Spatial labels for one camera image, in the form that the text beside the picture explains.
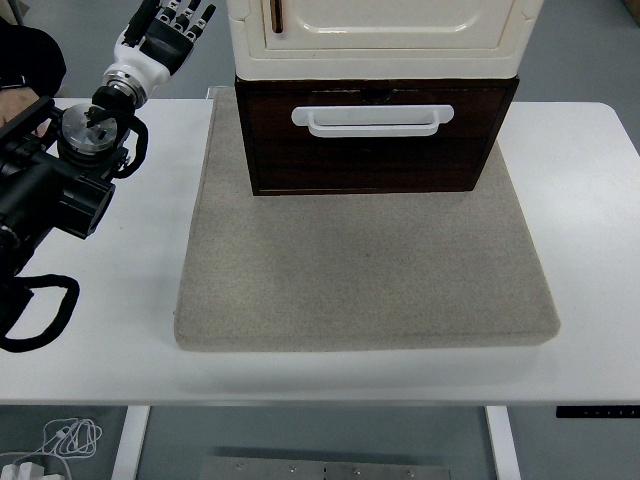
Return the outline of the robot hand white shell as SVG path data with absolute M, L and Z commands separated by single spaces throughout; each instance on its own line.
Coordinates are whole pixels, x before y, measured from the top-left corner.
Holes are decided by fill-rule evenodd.
M 149 94 L 182 67 L 216 12 L 198 1 L 144 1 L 114 47 L 114 63 L 104 74 Z

